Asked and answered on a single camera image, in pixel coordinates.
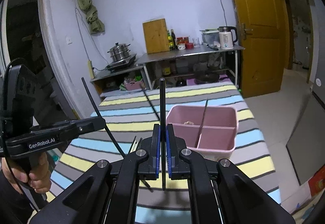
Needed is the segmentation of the person's left hand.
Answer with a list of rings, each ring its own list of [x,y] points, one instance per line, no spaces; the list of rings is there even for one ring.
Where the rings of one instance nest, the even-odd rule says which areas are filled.
[[[15,179],[21,181],[22,183],[27,183],[38,194],[45,194],[50,190],[51,173],[49,171],[49,162],[46,153],[42,153],[39,156],[37,166],[33,167],[29,173],[26,173],[11,159],[9,159],[7,163],[6,159],[2,158],[1,165],[5,179],[19,194],[22,194],[22,191],[19,189]]]

